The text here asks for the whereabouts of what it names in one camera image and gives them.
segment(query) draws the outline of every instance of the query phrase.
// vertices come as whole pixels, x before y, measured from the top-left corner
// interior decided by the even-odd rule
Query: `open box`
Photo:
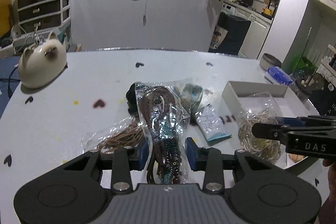
[[[319,115],[314,107],[310,106],[308,109],[295,93],[285,85],[228,81],[223,90],[222,97],[232,115],[240,117],[242,113],[245,114],[248,109],[251,109],[253,112],[263,111],[261,105],[257,102],[258,98],[247,98],[250,95],[261,92],[269,92],[272,95],[274,100],[278,103],[284,117],[295,118]],[[295,164],[296,163],[288,157],[287,153],[282,153],[275,165],[287,169]]]

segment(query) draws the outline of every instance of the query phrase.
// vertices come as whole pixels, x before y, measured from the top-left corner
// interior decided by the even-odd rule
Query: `plastic bag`
[[[189,165],[184,131],[190,121],[191,94],[181,95],[179,90],[190,82],[191,79],[135,84],[140,121],[150,150],[146,163],[148,183],[187,183]]]
[[[256,112],[249,109],[246,113],[242,113],[238,131],[241,146],[246,151],[275,163],[281,154],[280,142],[255,138],[252,134],[252,126],[257,122],[278,124],[275,117],[282,117],[280,107],[269,92],[254,94],[244,99],[251,99],[256,108],[262,111]]]
[[[230,132],[233,132],[232,129],[234,128],[232,126],[234,117],[231,114],[227,117],[230,122],[228,120],[225,122],[223,118],[219,117],[211,104],[200,108],[195,114],[197,125],[207,141],[231,136]]]
[[[98,149],[102,154],[112,154],[118,147],[136,147],[143,138],[139,118],[127,117],[112,127],[87,133],[82,139],[84,152]]]

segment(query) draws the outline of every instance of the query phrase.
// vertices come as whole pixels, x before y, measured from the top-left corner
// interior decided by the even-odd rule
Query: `brown cord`
[[[155,119],[152,119],[153,107],[163,110]],[[169,89],[163,86],[154,87],[139,100],[139,111],[142,113],[153,140],[152,156],[147,168],[147,182],[155,183],[153,168],[156,161],[158,163],[157,175],[161,180],[171,172],[168,183],[179,183],[181,157],[176,135],[176,123],[172,128],[174,136],[171,136],[170,139],[160,139],[159,132],[159,122],[163,121],[164,117],[168,117],[170,112],[175,114],[174,116],[177,115],[175,97]]]
[[[132,146],[135,147],[143,137],[141,126],[136,119],[124,130],[118,134],[101,141],[97,149],[101,154],[112,154],[118,147]]]

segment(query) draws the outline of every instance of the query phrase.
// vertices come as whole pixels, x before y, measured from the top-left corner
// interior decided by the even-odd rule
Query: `kitchen counter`
[[[272,23],[272,20],[270,20],[270,19],[262,16],[261,14],[255,12],[253,10],[250,10],[250,9],[244,7],[244,6],[241,6],[241,5],[239,5],[239,4],[235,3],[235,2],[232,2],[232,1],[229,1],[229,0],[224,0],[224,3],[232,5],[232,6],[236,7],[236,8],[238,8],[238,9],[244,10],[244,11],[252,14],[253,16],[258,17],[259,19],[265,21],[266,23],[269,23],[269,24]]]

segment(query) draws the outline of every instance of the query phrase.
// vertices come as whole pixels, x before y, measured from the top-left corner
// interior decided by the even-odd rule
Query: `white table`
[[[137,62],[144,66],[136,68]],[[0,120],[2,223],[19,223],[13,198],[22,185],[80,155],[81,138],[85,133],[107,128],[129,116],[125,93],[135,81],[147,83],[192,77],[194,84],[214,92],[216,105],[228,80],[266,83],[263,75],[257,60],[206,52],[119,50],[69,53],[68,68],[44,89],[25,94],[20,84]],[[25,104],[29,96],[34,100]],[[106,102],[104,108],[93,108],[98,99]],[[201,132],[195,127],[189,128],[188,135],[198,141],[197,145],[206,145]],[[12,156],[11,167],[2,163],[9,154]],[[312,184],[315,178],[319,180],[318,190],[323,201],[329,193],[326,173],[327,168],[323,168],[318,160],[300,175]],[[204,172],[190,175],[191,182],[201,184],[203,177]],[[225,177],[226,187],[231,187],[229,171],[225,171]],[[141,179],[141,172],[132,172],[133,186]],[[106,171],[102,185],[108,187],[109,180],[110,171]]]

